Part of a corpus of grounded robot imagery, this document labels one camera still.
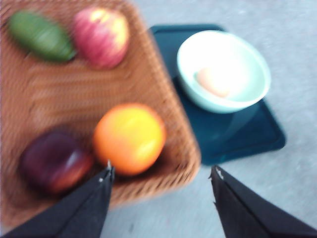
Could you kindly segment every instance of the green mango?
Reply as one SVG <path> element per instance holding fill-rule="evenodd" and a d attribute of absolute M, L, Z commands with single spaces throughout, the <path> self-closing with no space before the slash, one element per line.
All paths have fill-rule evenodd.
<path fill-rule="evenodd" d="M 64 62 L 76 54 L 67 32 L 37 13 L 16 12 L 8 21 L 8 30 L 23 48 L 44 60 Z"/>

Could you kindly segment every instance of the white bowl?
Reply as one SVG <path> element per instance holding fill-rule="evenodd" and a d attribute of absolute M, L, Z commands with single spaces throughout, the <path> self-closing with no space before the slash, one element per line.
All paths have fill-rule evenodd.
<path fill-rule="evenodd" d="M 187 95 L 201 108 L 215 113 L 233 113 L 257 103 L 271 83 L 261 54 L 241 38 L 222 31 L 201 31 L 189 37 L 178 50 L 177 66 Z M 204 67 L 214 70 L 219 79 L 231 79 L 226 98 L 212 94 L 196 81 L 195 74 Z"/>

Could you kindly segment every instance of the concrete floor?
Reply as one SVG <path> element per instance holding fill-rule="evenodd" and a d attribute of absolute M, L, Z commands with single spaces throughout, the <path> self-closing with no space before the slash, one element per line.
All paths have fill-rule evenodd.
<path fill-rule="evenodd" d="M 266 99 L 283 126 L 280 150 L 221 166 L 255 192 L 317 228 L 317 1 L 136 0 L 155 24 L 217 23 L 251 44 L 272 74 Z M 109 212 L 103 238 L 224 238 L 209 167 L 187 187 Z"/>

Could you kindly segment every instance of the apple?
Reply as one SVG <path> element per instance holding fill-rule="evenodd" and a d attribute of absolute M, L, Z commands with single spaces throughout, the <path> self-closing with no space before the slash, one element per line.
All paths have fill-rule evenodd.
<path fill-rule="evenodd" d="M 34 187 L 49 194 L 68 191 L 94 163 L 69 134 L 52 131 L 35 139 L 20 157 L 20 171 Z"/>
<path fill-rule="evenodd" d="M 97 68 L 114 68 L 124 58 L 129 42 L 125 16 L 108 8 L 91 7 L 73 20 L 73 37 L 79 54 Z"/>

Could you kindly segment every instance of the woven tray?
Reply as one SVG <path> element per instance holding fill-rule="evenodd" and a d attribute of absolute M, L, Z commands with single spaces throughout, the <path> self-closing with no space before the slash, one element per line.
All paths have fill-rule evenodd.
<path fill-rule="evenodd" d="M 75 13 L 89 6 L 115 8 L 128 19 L 131 42 L 113 70 L 93 70 L 79 58 L 52 64 L 26 54 L 7 33 L 6 20 L 17 9 L 40 11 L 70 31 Z M 156 47 L 137 10 L 121 0 L 1 1 L 1 222 L 14 227 L 58 199 L 30 189 L 17 172 L 26 145 L 54 127 L 70 130 L 91 149 L 91 136 L 114 105 L 141 102 L 164 119 L 168 138 L 157 162 L 134 178 L 116 178 L 110 206 L 175 189 L 192 180 L 200 152 Z M 102 168 L 96 164 L 88 179 Z"/>

